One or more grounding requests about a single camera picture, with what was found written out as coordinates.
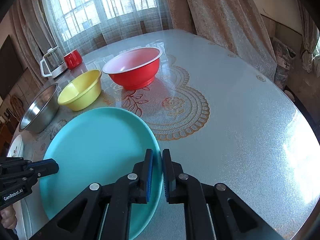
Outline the person's left hand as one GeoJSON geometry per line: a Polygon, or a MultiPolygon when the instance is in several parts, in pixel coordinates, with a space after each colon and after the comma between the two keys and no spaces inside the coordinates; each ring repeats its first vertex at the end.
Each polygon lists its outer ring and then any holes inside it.
{"type": "Polygon", "coordinates": [[[17,225],[16,212],[12,205],[1,210],[1,224],[5,229],[15,229],[17,225]]]}

